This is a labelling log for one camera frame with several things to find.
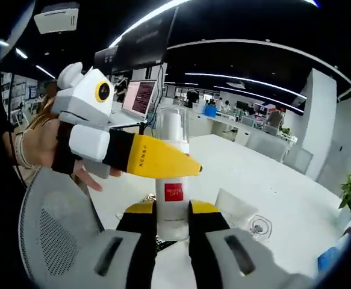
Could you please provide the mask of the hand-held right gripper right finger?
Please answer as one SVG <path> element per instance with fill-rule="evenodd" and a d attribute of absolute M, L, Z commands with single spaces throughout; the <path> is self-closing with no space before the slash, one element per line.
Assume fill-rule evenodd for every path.
<path fill-rule="evenodd" d="M 313 279 L 288 273 L 251 234 L 228 225 L 212 204 L 188 205 L 188 254 L 198 288 L 312 288 Z"/>

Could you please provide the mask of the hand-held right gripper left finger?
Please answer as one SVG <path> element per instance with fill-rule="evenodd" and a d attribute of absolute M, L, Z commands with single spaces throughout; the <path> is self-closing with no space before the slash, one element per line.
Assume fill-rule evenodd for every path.
<path fill-rule="evenodd" d="M 115 230 L 106 230 L 79 251 L 52 288 L 151 288 L 157 255 L 155 202 L 128 207 Z"/>

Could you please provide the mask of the person's left hand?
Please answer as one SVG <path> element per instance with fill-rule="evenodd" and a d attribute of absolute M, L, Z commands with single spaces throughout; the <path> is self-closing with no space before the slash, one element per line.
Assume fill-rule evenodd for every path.
<path fill-rule="evenodd" d="M 55 157 L 55 148 L 57 147 L 57 134 L 60 121 L 52 119 L 45 125 L 30 130 L 25 134 L 23 142 L 23 151 L 26 161 L 35 166 L 51 168 Z M 102 191 L 90 174 L 84 169 L 84 163 L 76 160 L 73 167 L 73 174 L 77 176 L 87 186 L 96 191 Z"/>

